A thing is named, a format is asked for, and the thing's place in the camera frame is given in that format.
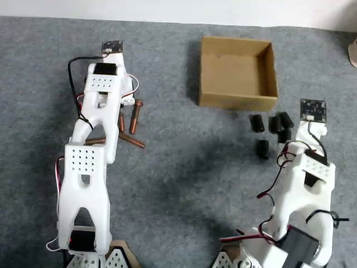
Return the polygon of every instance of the perforated plate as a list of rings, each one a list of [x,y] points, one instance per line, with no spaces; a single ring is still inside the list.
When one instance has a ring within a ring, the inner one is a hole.
[[[93,175],[103,164],[104,146],[66,145],[65,161],[72,172]]]
[[[302,155],[302,169],[304,169],[306,172],[314,175],[315,177],[328,182],[330,181],[331,178],[331,173],[333,175],[334,170],[332,170],[330,167],[325,166],[324,164],[316,161],[315,159],[307,156],[307,155]]]
[[[119,89],[119,80],[116,75],[90,74],[88,75],[85,90],[95,92],[112,92]]]
[[[121,250],[114,249],[105,262],[106,268],[129,268]]]
[[[94,261],[76,255],[67,265],[67,268],[98,268],[98,265]],[[122,251],[114,249],[105,262],[105,268],[130,268],[130,266],[127,264]]]
[[[221,251],[213,263],[212,268],[233,268],[233,264],[227,253]]]

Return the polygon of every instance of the white plastic bracket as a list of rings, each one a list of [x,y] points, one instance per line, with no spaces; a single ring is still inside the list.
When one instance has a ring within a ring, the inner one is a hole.
[[[106,261],[104,256],[93,254],[75,255],[67,265],[67,268],[98,268],[99,263],[105,264],[105,268],[130,267],[122,251],[119,249],[114,249]]]
[[[296,140],[308,143],[316,152],[323,155],[321,147],[307,131],[308,122],[300,122]],[[311,123],[311,132],[320,138],[327,129],[323,123]],[[287,232],[290,215],[299,211],[306,219],[317,209],[330,211],[331,192],[335,187],[336,166],[328,166],[304,154],[306,146],[300,142],[289,145],[289,151],[297,156],[287,165],[282,196],[276,202],[273,218],[267,223],[269,233],[276,240],[281,239]],[[309,187],[305,185],[306,173],[318,178],[318,181]],[[329,214],[318,213],[307,223],[309,234],[320,241],[321,249],[316,254],[313,263],[324,266],[332,254],[333,220]]]
[[[104,256],[112,240],[110,202],[106,186],[107,164],[115,160],[122,96],[133,90],[132,79],[124,66],[123,54],[112,53],[103,57],[104,63],[116,64],[117,72],[115,75],[94,74],[96,64],[88,67],[81,113],[91,125],[81,119],[76,121],[72,137],[65,146],[65,175],[59,195],[57,228],[60,248],[69,249],[72,231],[83,229],[74,226],[80,208],[88,210],[94,223],[94,230],[90,230],[95,231],[96,252],[71,252],[85,258]],[[85,146],[85,140],[92,131],[91,126],[99,124],[104,128],[105,144]],[[84,176],[90,177],[89,183],[83,180]]]

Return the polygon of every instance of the black wire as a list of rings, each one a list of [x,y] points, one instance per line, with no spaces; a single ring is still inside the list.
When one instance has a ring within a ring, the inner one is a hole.
[[[278,178],[279,178],[279,176],[280,176],[281,171],[282,171],[283,168],[284,168],[284,164],[285,164],[285,163],[288,163],[288,162],[292,162],[292,161],[291,161],[291,160],[285,160],[285,161],[281,164],[280,169],[279,169],[279,171],[278,171],[278,174],[277,174],[277,176],[275,177],[272,186],[270,186],[267,190],[262,191],[261,193],[259,193],[259,194],[257,195],[257,198],[258,198],[258,199],[259,199],[259,198],[262,198],[263,196],[265,196],[266,194],[268,194],[268,193],[273,189],[273,187],[275,186],[275,183],[277,182],[277,180],[278,180]]]
[[[327,152],[326,152],[326,149],[325,149],[324,145],[322,144],[322,142],[321,142],[314,134],[311,133],[310,128],[311,128],[311,121],[308,122],[307,131],[308,131],[308,133],[311,135],[311,137],[313,137],[313,139],[314,139],[315,141],[317,141],[317,142],[319,143],[319,145],[321,146],[322,150],[324,151],[324,158],[325,158],[325,160],[326,160],[326,162],[327,162]]]
[[[69,77],[69,83],[71,85],[71,90],[72,90],[72,95],[73,95],[73,100],[74,103],[76,105],[76,109],[77,109],[77,115],[78,115],[78,119],[83,120],[84,122],[88,123],[90,125],[90,128],[93,130],[93,126],[92,124],[89,122],[89,120],[81,113],[80,110],[80,105],[79,102],[77,100],[77,94],[76,94],[76,90],[74,87],[74,83],[73,83],[73,77],[72,77],[72,71],[71,71],[71,64],[77,60],[99,60],[99,59],[103,59],[106,58],[109,54],[107,54],[106,56],[85,56],[85,57],[76,57],[71,59],[68,62],[68,77]]]
[[[299,141],[299,140],[296,140],[296,141],[288,141],[287,142],[287,145],[291,144],[292,142],[301,142],[303,144],[305,144],[307,146],[307,148],[309,148],[310,150],[312,150],[311,146],[309,144],[307,144],[306,142],[304,141]]]
[[[315,211],[313,211],[307,218],[306,218],[306,224],[309,222],[309,220],[311,220],[311,218],[318,214],[318,213],[326,213],[331,215],[332,220],[334,221],[334,228],[337,229],[340,225],[340,222],[349,222],[350,219],[349,218],[340,218],[339,215],[337,214],[337,212],[335,211],[328,211],[328,210],[323,210],[323,209],[317,209]]]
[[[275,202],[274,202],[274,198],[272,197],[272,195],[271,194],[265,194],[265,195],[267,195],[267,196],[269,196],[270,197],[270,199],[271,199],[271,201],[272,201],[272,203],[273,203],[273,207],[275,207]]]
[[[62,259],[63,259],[63,268],[67,267],[67,256],[66,256],[66,251],[62,250]]]
[[[290,155],[292,155],[292,156],[294,156],[294,157],[296,156],[296,154],[294,154],[294,153],[292,153],[292,152],[281,152],[281,154],[279,154],[278,157],[277,157],[277,165],[278,165],[279,168],[281,168],[281,166],[283,166],[283,164],[279,165],[279,159],[280,159],[280,157],[282,157],[282,156],[285,156],[285,159],[286,159],[286,160],[292,162],[291,160],[289,160],[288,158],[286,158],[286,154],[290,154]]]

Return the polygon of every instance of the circuit board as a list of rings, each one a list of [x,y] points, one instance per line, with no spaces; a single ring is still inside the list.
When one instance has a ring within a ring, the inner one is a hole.
[[[106,53],[122,53],[123,52],[123,41],[106,41],[102,42],[102,54]]]
[[[300,120],[326,123],[326,101],[301,99]]]

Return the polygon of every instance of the white wire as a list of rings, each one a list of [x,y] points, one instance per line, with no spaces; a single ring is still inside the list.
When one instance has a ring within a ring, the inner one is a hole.
[[[59,177],[59,171],[58,171],[58,168],[57,168],[57,161],[61,161],[63,160],[64,157],[60,157],[58,158],[58,160],[56,160],[55,162],[55,178],[56,178],[56,188],[57,188],[57,202],[56,202],[56,213],[57,213],[57,217],[58,217],[58,212],[59,212],[59,201],[60,201],[60,177]],[[51,251],[51,252],[56,252],[58,250],[60,250],[61,248],[56,248],[55,250],[51,249],[50,248],[50,244],[52,244],[53,242],[55,242],[56,240],[58,239],[58,236],[56,236],[54,239],[52,239],[51,241],[47,242],[46,243],[46,249],[48,251]]]
[[[132,74],[127,74],[127,75],[128,75],[129,77],[133,78],[133,79],[136,81],[137,85],[136,85],[136,87],[135,87],[135,89],[134,89],[133,91],[131,91],[131,92],[129,92],[129,93],[123,95],[122,98],[124,98],[124,97],[126,97],[126,96],[129,96],[129,95],[131,95],[131,94],[134,94],[134,93],[138,90],[139,85],[140,85],[139,79],[137,79],[134,75],[132,75]]]
[[[61,248],[56,248],[55,250],[53,250],[53,249],[51,249],[50,246],[49,246],[50,244],[52,244],[53,242],[55,242],[57,239],[58,239],[58,236],[56,236],[54,239],[52,239],[51,241],[49,241],[49,242],[46,243],[46,249],[47,249],[48,251],[56,252],[56,251],[58,251],[58,250],[61,250]]]

